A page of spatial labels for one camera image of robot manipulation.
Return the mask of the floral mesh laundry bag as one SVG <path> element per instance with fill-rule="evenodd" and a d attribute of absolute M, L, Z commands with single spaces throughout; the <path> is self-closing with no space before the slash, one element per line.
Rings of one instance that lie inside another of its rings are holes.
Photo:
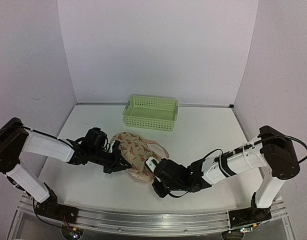
<path fill-rule="evenodd" d="M 119 141 L 119 149 L 123 158 L 131 164 L 127 172 L 140 182 L 151 182 L 155 177 L 147 167 L 145 161 L 153 157 L 158 162 L 163 158 L 169 158 L 168 151 L 157 141 L 145 139 L 132 132 L 118 132 L 111 138 L 110 142 Z"/>

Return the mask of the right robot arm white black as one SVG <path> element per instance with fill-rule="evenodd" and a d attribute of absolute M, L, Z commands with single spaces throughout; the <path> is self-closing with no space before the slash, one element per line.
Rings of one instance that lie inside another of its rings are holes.
<path fill-rule="evenodd" d="M 157 160 L 149 157 L 144 165 L 154 175 L 152 184 L 160 198 L 172 196 L 173 191 L 196 193 L 218 182 L 253 169 L 268 168 L 259 189 L 254 194 L 254 204 L 245 210 L 245 217 L 257 221 L 264 215 L 287 180 L 300 172 L 300 164 L 307 160 L 307 145 L 293 136 L 284 135 L 265 125 L 258 136 L 233 150 L 203 158 L 185 167 L 171 159 Z"/>

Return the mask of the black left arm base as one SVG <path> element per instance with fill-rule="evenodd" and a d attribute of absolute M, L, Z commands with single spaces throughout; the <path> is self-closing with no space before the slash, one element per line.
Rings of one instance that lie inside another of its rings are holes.
<path fill-rule="evenodd" d="M 67 224 L 77 222 L 79 210 L 76 207 L 58 203 L 58 197 L 53 190 L 49 190 L 49 197 L 43 202 L 33 204 L 34 213 Z"/>

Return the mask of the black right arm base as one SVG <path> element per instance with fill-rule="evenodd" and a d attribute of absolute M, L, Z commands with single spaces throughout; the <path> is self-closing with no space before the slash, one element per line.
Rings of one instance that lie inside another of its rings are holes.
<path fill-rule="evenodd" d="M 230 230 L 248 227 L 253 224 L 260 224 L 272 218 L 271 207 L 258 208 L 256 206 L 256 192 L 254 192 L 251 198 L 250 207 L 230 210 L 228 212 L 228 218 Z"/>

